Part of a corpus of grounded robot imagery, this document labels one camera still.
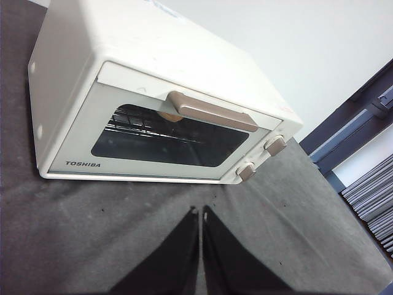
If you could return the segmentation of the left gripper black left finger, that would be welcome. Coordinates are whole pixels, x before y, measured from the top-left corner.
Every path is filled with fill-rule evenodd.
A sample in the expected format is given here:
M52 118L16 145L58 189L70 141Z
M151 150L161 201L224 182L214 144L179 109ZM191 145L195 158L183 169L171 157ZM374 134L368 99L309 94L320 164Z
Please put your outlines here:
M195 294L199 263L199 214L193 206L148 257L110 294Z

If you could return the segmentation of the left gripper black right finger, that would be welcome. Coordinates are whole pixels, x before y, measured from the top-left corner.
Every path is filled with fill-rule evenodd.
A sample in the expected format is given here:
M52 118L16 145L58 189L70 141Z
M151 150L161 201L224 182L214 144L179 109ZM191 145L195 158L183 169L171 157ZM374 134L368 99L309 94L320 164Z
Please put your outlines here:
M208 294L275 294L289 290L289 285L251 254L209 206L203 207L202 231Z

